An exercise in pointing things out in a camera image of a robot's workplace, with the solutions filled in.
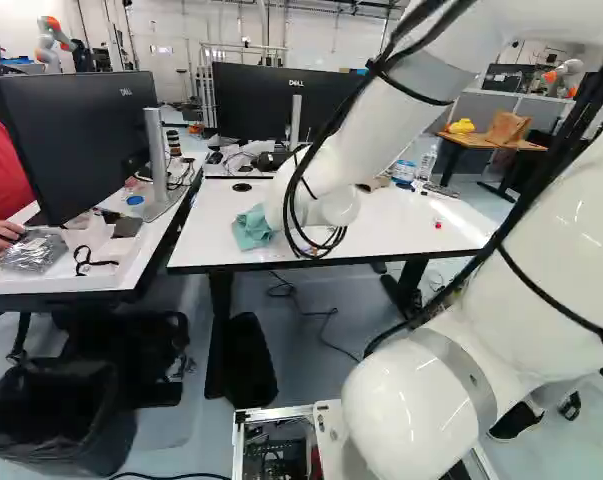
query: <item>yellow object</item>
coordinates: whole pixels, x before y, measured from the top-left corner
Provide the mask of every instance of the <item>yellow object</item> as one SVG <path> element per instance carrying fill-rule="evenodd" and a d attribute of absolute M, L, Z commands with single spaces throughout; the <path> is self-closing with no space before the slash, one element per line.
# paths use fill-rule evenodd
<path fill-rule="evenodd" d="M 469 118 L 462 118 L 448 127 L 450 133 L 470 133 L 474 132 L 475 126 Z"/>

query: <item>electronic equipment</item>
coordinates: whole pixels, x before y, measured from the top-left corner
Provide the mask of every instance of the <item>electronic equipment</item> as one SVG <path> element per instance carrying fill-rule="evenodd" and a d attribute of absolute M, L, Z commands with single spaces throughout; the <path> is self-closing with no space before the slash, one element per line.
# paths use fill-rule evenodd
<path fill-rule="evenodd" d="M 50 225 L 123 186 L 148 162 L 150 72 L 0 77 L 0 120 Z"/>
<path fill-rule="evenodd" d="M 428 192 L 439 193 L 441 195 L 445 195 L 446 197 L 459 198 L 459 192 L 457 192 L 456 190 L 452 190 L 451 188 L 443 187 L 435 183 L 425 183 L 423 185 L 423 190 L 427 190 Z"/>
<path fill-rule="evenodd" d="M 260 172 L 276 172 L 291 155 L 290 152 L 262 152 L 250 163 Z"/>
<path fill-rule="evenodd" d="M 302 96 L 299 141 L 312 141 L 362 81 L 356 73 L 212 64 L 217 127 L 224 137 L 285 140 L 292 95 Z"/>
<path fill-rule="evenodd" d="M 207 163 L 217 165 L 218 163 L 221 163 L 221 160 L 223 160 L 223 154 L 221 152 L 212 152 L 210 157 L 208 157 Z"/>

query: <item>black cable tie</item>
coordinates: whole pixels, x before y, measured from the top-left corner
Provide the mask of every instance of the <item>black cable tie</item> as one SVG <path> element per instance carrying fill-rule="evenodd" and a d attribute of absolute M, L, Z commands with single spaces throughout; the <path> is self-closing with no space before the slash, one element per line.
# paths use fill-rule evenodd
<path fill-rule="evenodd" d="M 554 307 L 556 310 L 558 310 L 563 315 L 568 317 L 574 323 L 578 324 L 579 326 L 581 326 L 581 327 L 585 328 L 586 330 L 597 335 L 601 339 L 601 343 L 603 343 L 603 327 L 595 325 L 594 323 L 590 322 L 589 320 L 586 320 L 585 318 L 583 318 L 578 313 L 573 312 L 568 307 L 566 307 L 561 302 L 559 302 L 557 299 L 552 297 L 545 290 L 543 290 L 541 287 L 539 287 L 536 283 L 534 283 L 532 281 L 532 279 L 530 279 L 530 277 L 528 277 L 525 273 L 523 273 L 523 270 L 521 270 L 519 268 L 519 266 L 514 262 L 514 260 L 510 256 L 510 254 L 508 252 L 506 252 L 503 245 L 499 245 L 497 247 L 497 250 L 503 257 L 503 260 L 508 265 L 508 267 L 510 267 L 512 272 L 514 272 L 514 274 L 517 277 L 519 277 L 519 280 L 521 280 L 526 285 L 526 287 L 528 287 L 530 290 L 532 290 L 534 293 L 536 293 L 539 297 L 541 297 L 541 299 L 544 300 L 547 304 L 549 304 L 551 307 Z"/>
<path fill-rule="evenodd" d="M 415 92 L 414 90 L 406 87 L 405 85 L 400 84 L 399 82 L 397 82 L 396 80 L 391 78 L 385 71 L 383 71 L 383 66 L 379 65 L 377 62 L 375 62 L 372 59 L 369 59 L 366 62 L 365 66 L 367 67 L 368 70 L 370 70 L 372 73 L 374 73 L 374 75 L 379 77 L 381 80 L 383 80 L 388 85 L 396 88 L 397 90 L 405 93 L 406 95 L 409 95 L 412 98 L 419 100 L 420 102 L 428 103 L 430 105 L 434 105 L 435 107 L 445 107 L 447 105 L 452 105 L 454 103 L 454 100 L 437 100 L 436 98 L 430 98 L 419 92 Z"/>

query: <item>wooden table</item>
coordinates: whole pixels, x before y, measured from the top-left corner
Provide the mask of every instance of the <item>wooden table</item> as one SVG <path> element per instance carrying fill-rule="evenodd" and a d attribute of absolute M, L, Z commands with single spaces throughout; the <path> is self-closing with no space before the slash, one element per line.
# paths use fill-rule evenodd
<path fill-rule="evenodd" d="M 527 150 L 535 152 L 545 152 L 548 150 L 546 147 L 537 145 L 536 143 L 528 142 L 526 140 L 519 140 L 517 142 L 503 144 L 489 142 L 485 139 L 487 135 L 486 133 L 439 132 L 437 133 L 437 135 L 453 146 L 450 152 L 448 163 L 445 166 L 445 170 L 443 171 L 443 176 L 441 177 L 441 185 L 444 187 L 447 187 L 450 183 L 450 178 L 454 173 L 454 169 L 457 163 L 459 162 L 459 158 L 461 158 L 461 154 L 465 150 L 494 150 L 497 148 L 508 148 L 511 150 Z M 485 188 L 486 190 L 494 193 L 495 195 L 498 195 L 504 200 L 514 203 L 516 200 L 507 194 L 507 190 L 510 185 L 512 185 L 512 181 L 516 177 L 517 164 L 518 162 L 512 162 L 510 164 L 498 188 L 493 187 L 492 185 L 488 185 L 484 182 L 477 182 L 477 184 Z"/>

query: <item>computer mouse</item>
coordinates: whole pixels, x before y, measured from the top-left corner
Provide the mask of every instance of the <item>computer mouse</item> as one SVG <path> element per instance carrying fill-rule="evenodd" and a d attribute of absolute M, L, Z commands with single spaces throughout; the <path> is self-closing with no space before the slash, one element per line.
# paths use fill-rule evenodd
<path fill-rule="evenodd" d="M 210 158 L 208 158 L 208 163 L 216 165 L 221 163 L 221 160 L 223 160 L 223 154 L 221 152 L 214 152 L 212 155 L 210 155 Z"/>

